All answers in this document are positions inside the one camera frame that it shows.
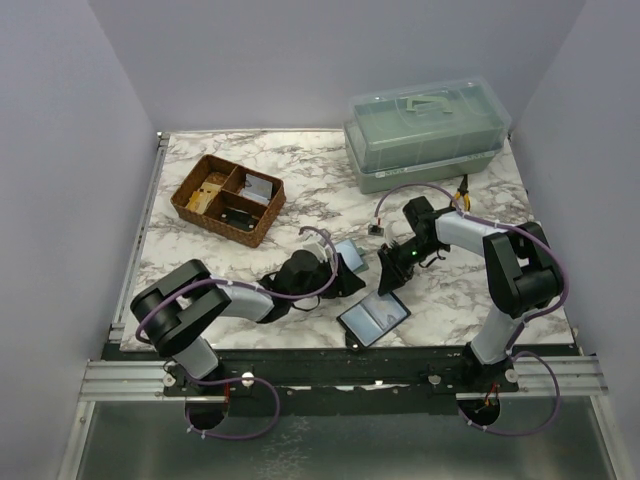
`white marble surface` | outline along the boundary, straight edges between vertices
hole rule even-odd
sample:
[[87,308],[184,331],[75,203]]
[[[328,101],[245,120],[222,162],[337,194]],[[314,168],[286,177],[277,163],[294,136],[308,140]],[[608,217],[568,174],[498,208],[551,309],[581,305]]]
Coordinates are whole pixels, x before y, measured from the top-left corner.
[[[203,154],[277,176],[284,180],[287,202],[257,249],[210,233],[178,218],[169,198]],[[440,182],[454,192],[460,179]],[[469,179],[474,214],[507,223],[531,218],[530,206],[509,146],[482,173]],[[402,215],[407,200],[426,195],[435,208],[446,206],[436,191],[410,188],[392,195],[383,219],[394,233],[410,232]],[[327,229],[334,241],[353,239],[366,251],[370,265],[361,278],[367,287],[344,299],[323,300],[310,313],[292,310],[269,325],[245,319],[218,318],[205,331],[216,348],[329,348],[344,346],[344,331],[335,318],[377,288],[380,265],[376,250],[380,237],[367,235],[367,224],[381,194],[362,195],[351,173],[340,131],[185,133],[172,135],[162,169],[149,229],[133,292],[144,289],[192,258],[231,280],[253,281],[274,271],[296,250],[302,225]],[[412,316],[376,346],[463,345],[479,331],[491,299],[481,257],[452,247],[445,261],[416,275],[396,291]],[[121,349],[147,350],[136,341],[137,321],[128,306]],[[536,319],[519,343],[570,343],[572,336],[560,310]]]

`transparent lid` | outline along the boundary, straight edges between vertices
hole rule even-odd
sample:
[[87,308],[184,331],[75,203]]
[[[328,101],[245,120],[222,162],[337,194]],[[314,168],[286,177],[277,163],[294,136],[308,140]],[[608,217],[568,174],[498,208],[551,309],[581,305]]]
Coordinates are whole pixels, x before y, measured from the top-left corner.
[[482,78],[407,87],[354,97],[354,119],[368,152],[505,131],[511,118]]

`lid handle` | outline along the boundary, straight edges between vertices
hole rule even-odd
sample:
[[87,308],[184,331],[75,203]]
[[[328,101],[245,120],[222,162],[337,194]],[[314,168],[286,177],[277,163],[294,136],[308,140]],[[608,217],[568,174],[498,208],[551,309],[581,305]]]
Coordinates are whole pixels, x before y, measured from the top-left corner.
[[413,97],[407,97],[407,112],[415,112],[416,107],[415,104],[418,103],[439,103],[442,108],[442,113],[453,113],[451,109],[451,103],[449,103],[449,99],[446,97],[431,97],[431,96],[422,96],[416,95]]

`plastic storage box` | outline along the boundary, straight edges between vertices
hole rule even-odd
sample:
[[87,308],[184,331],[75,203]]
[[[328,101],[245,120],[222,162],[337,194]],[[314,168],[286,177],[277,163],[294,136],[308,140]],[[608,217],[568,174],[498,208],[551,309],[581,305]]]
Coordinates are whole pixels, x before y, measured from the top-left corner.
[[362,193],[479,172],[511,123],[480,78],[359,96],[351,110],[345,140]]

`yellow item in basket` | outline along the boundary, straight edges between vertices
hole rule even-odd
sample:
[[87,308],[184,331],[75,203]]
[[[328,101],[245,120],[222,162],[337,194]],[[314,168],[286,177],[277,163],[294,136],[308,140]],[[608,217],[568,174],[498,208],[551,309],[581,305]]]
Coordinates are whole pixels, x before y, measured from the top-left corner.
[[204,182],[198,190],[191,194],[187,209],[192,212],[203,214],[211,204],[211,201],[220,191],[220,185]]

